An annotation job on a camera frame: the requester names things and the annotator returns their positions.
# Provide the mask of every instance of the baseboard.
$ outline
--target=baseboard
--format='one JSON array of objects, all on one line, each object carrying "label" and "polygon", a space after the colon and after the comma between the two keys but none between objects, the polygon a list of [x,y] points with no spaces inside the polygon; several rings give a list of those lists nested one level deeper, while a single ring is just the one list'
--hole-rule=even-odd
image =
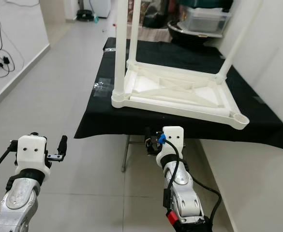
[{"label": "baseboard", "polygon": [[223,204],[223,207],[221,207],[221,211],[220,213],[223,214],[223,217],[224,218],[228,218],[226,221],[225,221],[225,226],[226,226],[226,229],[229,231],[229,232],[238,232],[238,229],[236,227],[236,224],[234,222],[234,218],[232,217],[231,215],[231,212],[229,210],[229,207],[224,203],[226,202],[226,197],[225,197],[225,193],[224,191],[222,191],[222,188],[220,188],[220,183],[218,183],[218,180],[216,178],[216,174],[213,172],[213,169],[212,169],[212,166],[211,164],[209,163],[208,161],[208,157],[207,157],[207,150],[205,150],[204,148],[204,145],[202,143],[202,141],[200,141],[199,139],[195,139],[194,140],[194,145],[196,147],[196,150],[198,152],[198,154],[200,155],[200,157],[202,158],[203,160],[203,163],[204,163],[204,166],[208,169],[206,170],[208,173],[212,173],[212,176],[214,178],[214,183],[212,183],[213,185],[215,185],[217,187],[217,189],[219,190],[221,196],[222,196],[222,204]]},{"label": "baseboard", "polygon": [[48,44],[14,79],[12,79],[0,92],[0,103],[4,98],[14,89],[14,87],[26,76],[27,73],[44,57],[44,55],[50,50]]},{"label": "baseboard", "polygon": [[71,19],[71,18],[66,18],[66,23],[75,23],[76,20],[77,20],[77,16],[74,17],[73,19]]}]

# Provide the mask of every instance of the gray tile floor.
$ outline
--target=gray tile floor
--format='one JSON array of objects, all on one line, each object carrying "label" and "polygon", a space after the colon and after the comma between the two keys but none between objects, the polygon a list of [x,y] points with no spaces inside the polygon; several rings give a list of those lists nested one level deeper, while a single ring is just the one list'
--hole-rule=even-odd
[{"label": "gray tile floor", "polygon": [[[0,104],[0,155],[9,140],[37,131],[55,152],[67,134],[63,163],[54,163],[43,184],[30,232],[172,232],[162,207],[163,175],[155,158],[140,145],[129,149],[127,172],[121,172],[124,135],[73,139],[86,108],[106,39],[115,36],[115,11],[107,20],[75,23]],[[185,155],[196,178],[209,182],[203,162],[190,141]],[[0,200],[14,173],[14,155],[0,166]],[[210,214],[215,197],[196,186]],[[227,231],[218,213],[216,232]]]}]

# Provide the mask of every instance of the table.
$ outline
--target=table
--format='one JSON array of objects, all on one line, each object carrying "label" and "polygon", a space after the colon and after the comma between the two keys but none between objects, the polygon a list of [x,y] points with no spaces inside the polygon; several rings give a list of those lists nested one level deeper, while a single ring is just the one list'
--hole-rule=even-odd
[{"label": "table", "polygon": [[[144,135],[146,127],[154,135],[164,126],[181,126],[185,138],[261,143],[283,149],[283,123],[246,83],[234,67],[227,75],[227,85],[240,109],[250,119],[243,130],[228,125],[164,113],[111,105],[115,70],[115,38],[108,38],[89,103],[75,138],[100,134]],[[213,47],[183,48],[177,44],[139,41],[137,61],[217,73],[224,59]]]}]

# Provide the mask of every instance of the metal table leg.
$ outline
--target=metal table leg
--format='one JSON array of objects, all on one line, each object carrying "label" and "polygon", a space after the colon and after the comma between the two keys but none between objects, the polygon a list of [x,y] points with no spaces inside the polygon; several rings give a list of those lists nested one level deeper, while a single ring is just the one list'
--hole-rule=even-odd
[{"label": "metal table leg", "polygon": [[126,171],[126,160],[127,160],[127,152],[128,152],[128,146],[130,144],[130,135],[127,135],[126,137],[126,145],[125,145],[125,151],[124,151],[124,158],[123,158],[123,164],[122,164],[122,172],[124,173]]}]

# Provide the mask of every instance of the black tablecloth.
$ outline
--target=black tablecloth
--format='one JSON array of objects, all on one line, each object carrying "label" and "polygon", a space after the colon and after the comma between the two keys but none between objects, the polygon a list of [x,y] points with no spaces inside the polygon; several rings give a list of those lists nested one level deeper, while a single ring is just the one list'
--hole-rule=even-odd
[{"label": "black tablecloth", "polygon": [[[109,38],[105,46],[112,47],[115,47],[115,38]],[[172,43],[139,41],[137,61],[217,73],[224,59],[213,47],[188,50]],[[88,106],[75,138],[99,134],[143,135],[145,127],[150,127],[154,134],[161,131],[164,126],[181,126],[186,138],[254,142],[283,149],[282,121],[262,102],[233,67],[227,75],[226,82],[240,111],[250,119],[249,125],[243,130],[236,130],[225,124],[129,107],[113,108],[111,95],[114,69],[115,52],[104,52]]]}]

